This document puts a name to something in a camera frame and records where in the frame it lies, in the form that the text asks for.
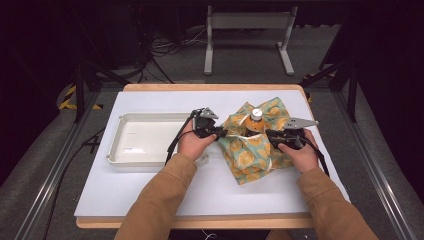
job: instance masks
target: orange and teal fabric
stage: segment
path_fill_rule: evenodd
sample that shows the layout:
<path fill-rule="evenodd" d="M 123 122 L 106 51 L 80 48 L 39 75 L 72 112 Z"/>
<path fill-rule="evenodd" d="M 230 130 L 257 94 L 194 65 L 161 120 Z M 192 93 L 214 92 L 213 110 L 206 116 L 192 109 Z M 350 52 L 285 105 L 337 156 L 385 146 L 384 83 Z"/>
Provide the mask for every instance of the orange and teal fabric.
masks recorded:
<path fill-rule="evenodd" d="M 244 137 L 246 132 L 244 120 L 254 108 L 262 110 L 265 129 L 282 130 L 290 118 L 283 101 L 276 97 L 257 107 L 246 102 L 222 124 L 228 133 L 226 137 L 220 138 L 218 143 L 239 185 L 258 180 L 272 169 L 293 166 L 286 154 L 272 147 L 265 129 L 261 134 Z"/>

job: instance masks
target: rectangular tray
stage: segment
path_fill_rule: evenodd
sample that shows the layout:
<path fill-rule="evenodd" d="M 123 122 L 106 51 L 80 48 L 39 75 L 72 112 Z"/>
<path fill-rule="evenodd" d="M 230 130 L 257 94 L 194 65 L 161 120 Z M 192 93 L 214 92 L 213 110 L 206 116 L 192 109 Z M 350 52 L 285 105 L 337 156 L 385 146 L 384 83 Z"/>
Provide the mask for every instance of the rectangular tray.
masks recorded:
<path fill-rule="evenodd" d="M 120 116 L 108 161 L 122 167 L 163 167 L 169 145 L 189 116 L 190 113 Z"/>

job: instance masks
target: black strap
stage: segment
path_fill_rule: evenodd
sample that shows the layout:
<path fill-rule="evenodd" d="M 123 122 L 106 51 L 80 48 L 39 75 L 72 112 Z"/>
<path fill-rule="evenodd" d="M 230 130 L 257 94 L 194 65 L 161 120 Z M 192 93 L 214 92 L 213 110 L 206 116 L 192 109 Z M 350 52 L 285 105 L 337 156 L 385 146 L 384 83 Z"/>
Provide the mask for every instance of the black strap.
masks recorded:
<path fill-rule="evenodd" d="M 321 163 L 321 166 L 324 169 L 325 174 L 327 174 L 327 176 L 330 177 L 330 173 L 328 172 L 327 164 L 325 163 L 324 155 L 321 153 L 321 151 L 318 148 L 316 148 L 315 145 L 312 144 L 312 142 L 309 139 L 301 138 L 299 140 L 307 143 L 309 146 L 311 146 L 314 149 L 315 154 L 317 155 L 317 157 L 318 157 L 318 159 Z"/>
<path fill-rule="evenodd" d="M 174 140 L 172 141 L 171 145 L 168 147 L 168 155 L 166 156 L 165 165 L 168 163 L 169 159 L 172 157 L 172 153 L 175 150 L 175 147 L 177 146 L 178 141 L 180 141 L 180 138 L 185 134 L 181 135 L 181 132 L 184 130 L 184 128 L 187 126 L 188 122 L 194 117 L 195 111 L 192 111 L 190 114 L 190 117 L 187 118 L 183 126 L 181 127 L 180 131 L 175 136 Z"/>

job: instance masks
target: forearm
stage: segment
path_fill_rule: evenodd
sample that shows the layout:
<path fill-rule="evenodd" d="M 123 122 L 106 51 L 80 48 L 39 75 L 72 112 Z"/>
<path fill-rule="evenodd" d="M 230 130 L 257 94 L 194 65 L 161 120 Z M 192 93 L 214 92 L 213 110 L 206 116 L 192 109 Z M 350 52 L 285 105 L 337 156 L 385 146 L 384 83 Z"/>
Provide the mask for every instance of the forearm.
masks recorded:
<path fill-rule="evenodd" d="M 175 154 L 143 188 L 115 239 L 167 239 L 196 169 L 192 160 Z"/>
<path fill-rule="evenodd" d="M 377 239 L 359 211 L 321 169 L 304 173 L 298 185 L 319 239 Z"/>

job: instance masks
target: yellow object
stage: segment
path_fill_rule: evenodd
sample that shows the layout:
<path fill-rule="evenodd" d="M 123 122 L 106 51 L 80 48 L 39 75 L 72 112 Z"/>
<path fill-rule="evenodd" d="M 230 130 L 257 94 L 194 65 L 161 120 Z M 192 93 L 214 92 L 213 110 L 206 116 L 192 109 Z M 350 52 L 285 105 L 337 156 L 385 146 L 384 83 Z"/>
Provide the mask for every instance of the yellow object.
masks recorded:
<path fill-rule="evenodd" d="M 250 116 L 245 120 L 246 137 L 251 137 L 264 132 L 264 119 L 262 118 L 262 110 L 255 108 Z"/>

